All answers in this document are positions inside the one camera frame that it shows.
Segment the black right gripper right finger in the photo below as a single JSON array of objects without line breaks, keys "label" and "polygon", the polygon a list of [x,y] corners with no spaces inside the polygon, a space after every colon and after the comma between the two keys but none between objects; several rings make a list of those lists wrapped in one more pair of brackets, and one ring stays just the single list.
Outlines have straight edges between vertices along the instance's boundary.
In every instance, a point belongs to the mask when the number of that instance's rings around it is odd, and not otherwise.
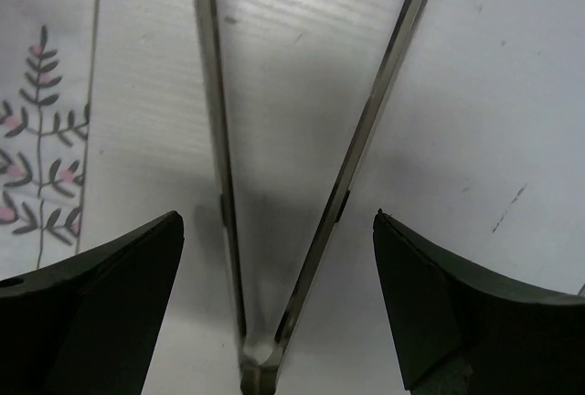
[{"label": "black right gripper right finger", "polygon": [[581,394],[584,299],[508,278],[384,212],[376,266],[412,394]]}]

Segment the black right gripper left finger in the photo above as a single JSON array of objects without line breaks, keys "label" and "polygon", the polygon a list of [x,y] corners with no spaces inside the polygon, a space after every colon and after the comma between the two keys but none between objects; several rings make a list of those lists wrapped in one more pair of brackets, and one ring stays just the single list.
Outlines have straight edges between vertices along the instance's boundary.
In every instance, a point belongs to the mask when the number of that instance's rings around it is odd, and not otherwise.
[{"label": "black right gripper left finger", "polygon": [[184,247],[168,212],[1,282],[4,394],[142,392]]}]

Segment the stainless steel serving tongs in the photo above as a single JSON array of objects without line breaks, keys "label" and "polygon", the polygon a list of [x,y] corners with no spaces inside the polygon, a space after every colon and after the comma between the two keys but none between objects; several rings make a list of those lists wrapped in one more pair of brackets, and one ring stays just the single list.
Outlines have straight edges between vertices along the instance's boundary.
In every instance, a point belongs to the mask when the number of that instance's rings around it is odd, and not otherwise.
[{"label": "stainless steel serving tongs", "polygon": [[273,394],[428,0],[194,0],[239,387]]}]

